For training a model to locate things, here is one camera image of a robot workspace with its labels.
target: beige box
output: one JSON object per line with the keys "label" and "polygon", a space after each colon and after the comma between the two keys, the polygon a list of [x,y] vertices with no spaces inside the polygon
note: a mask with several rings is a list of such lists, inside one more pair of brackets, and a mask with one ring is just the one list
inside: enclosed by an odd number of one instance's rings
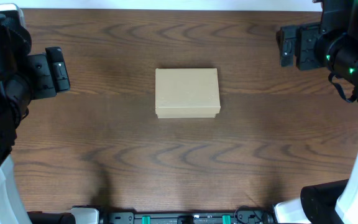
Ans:
{"label": "beige box", "polygon": [[214,118],[220,110],[216,68],[155,70],[158,118]]}

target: cable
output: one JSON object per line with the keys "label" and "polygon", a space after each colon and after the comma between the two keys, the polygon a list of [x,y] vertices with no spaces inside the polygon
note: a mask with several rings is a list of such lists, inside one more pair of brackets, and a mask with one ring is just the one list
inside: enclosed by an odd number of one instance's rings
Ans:
{"label": "cable", "polygon": [[[237,219],[237,221],[241,224],[248,224],[248,223],[244,223],[243,221],[241,221],[238,217],[237,217],[237,212],[241,209],[241,208],[247,208],[247,211],[250,210],[250,207],[243,205],[240,206],[239,208],[237,208],[237,210],[234,212],[234,217]],[[259,222],[263,222],[262,219],[256,214],[256,212],[254,210],[252,210],[252,212],[254,213],[255,217],[259,220]]]}
{"label": "cable", "polygon": [[27,109],[25,110],[25,115],[23,116],[22,120],[23,120],[24,118],[26,118],[26,117],[29,115],[29,113],[30,113],[30,111],[29,111],[29,109],[27,108]]}

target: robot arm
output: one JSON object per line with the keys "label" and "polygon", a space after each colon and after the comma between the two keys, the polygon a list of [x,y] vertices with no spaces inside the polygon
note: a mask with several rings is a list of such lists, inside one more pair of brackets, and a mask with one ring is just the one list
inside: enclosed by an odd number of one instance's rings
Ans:
{"label": "robot arm", "polygon": [[[329,81],[348,103],[358,101],[358,0],[315,0],[321,22],[282,27],[277,33],[280,63],[300,70],[326,67]],[[334,78],[354,85],[346,97]],[[358,223],[358,156],[349,181],[305,187],[301,197],[275,206],[280,223]]]}
{"label": "robot arm", "polygon": [[[282,27],[277,34],[280,63],[283,67],[292,65],[293,56],[296,56],[300,70],[326,67],[332,72],[329,81],[341,98],[348,102],[358,101],[358,0],[314,2],[323,4],[320,23]],[[24,28],[22,13],[15,5],[5,5],[0,9],[0,223],[27,224],[40,220],[53,224],[108,223],[105,214],[94,208],[74,208],[68,213],[47,216],[25,212],[14,182],[10,157],[16,128],[28,115],[27,106],[31,100],[54,97],[58,92],[67,91],[70,82],[62,50],[52,47],[46,49],[46,54],[28,56],[31,38]],[[335,77],[344,78],[354,85],[351,97],[345,97],[341,86],[333,82]],[[186,216],[185,223],[273,223],[272,217],[258,210],[237,217],[240,212],[247,211],[193,214],[194,219]],[[349,181],[305,187],[301,198],[278,204],[275,214],[279,223],[358,223],[358,156]],[[116,215],[112,213],[109,216],[114,218]],[[126,215],[130,224],[150,224],[154,218],[161,217]],[[179,222],[183,215],[189,214],[162,216],[169,217],[165,220],[172,223]],[[242,222],[241,217],[246,217],[247,222]]]}

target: wood grain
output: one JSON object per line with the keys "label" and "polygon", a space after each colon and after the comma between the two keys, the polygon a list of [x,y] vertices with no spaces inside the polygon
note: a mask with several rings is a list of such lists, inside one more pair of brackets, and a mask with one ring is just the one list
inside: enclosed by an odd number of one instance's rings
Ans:
{"label": "wood grain", "polygon": [[[60,46],[72,87],[33,101],[17,130],[12,154],[28,210],[228,210],[349,178],[357,105],[337,96],[327,70],[278,62],[275,31],[319,13],[24,13],[33,53]],[[156,68],[217,68],[221,113],[157,119]]]}

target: black cable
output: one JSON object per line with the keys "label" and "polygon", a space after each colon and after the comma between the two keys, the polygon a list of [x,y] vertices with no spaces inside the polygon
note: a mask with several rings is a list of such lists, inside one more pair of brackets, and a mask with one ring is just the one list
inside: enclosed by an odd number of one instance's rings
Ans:
{"label": "black cable", "polygon": [[25,115],[23,116],[22,120],[23,120],[24,118],[26,118],[26,117],[29,115],[29,113],[30,113],[30,111],[29,111],[29,109],[27,108],[27,109],[25,110]]}
{"label": "black cable", "polygon": [[341,86],[339,83],[334,83],[334,81],[333,81],[333,78],[334,78],[334,77],[337,78],[337,79],[342,79],[343,77],[340,76],[339,74],[333,73],[333,72],[332,72],[331,74],[329,74],[329,76],[328,76],[328,81],[335,86],[336,90],[337,90],[338,93],[339,93],[339,96],[340,96],[344,101],[346,101],[346,102],[348,102],[348,103],[353,103],[353,102],[355,102],[355,100],[357,100],[357,96],[356,96],[355,94],[352,94],[351,97],[347,98],[346,95],[345,95],[345,92],[344,92],[343,89],[342,89],[342,86]]}
{"label": "black cable", "polygon": [[[241,224],[248,224],[248,223],[244,223],[243,221],[241,221],[238,217],[237,217],[237,212],[241,209],[241,208],[248,208],[246,211],[250,210],[250,207],[243,205],[240,206],[239,208],[237,208],[237,210],[234,212],[234,217],[237,219],[237,221]],[[252,212],[254,213],[255,217],[259,220],[259,222],[262,222],[262,219],[256,214],[256,212],[254,210],[252,210]]]}

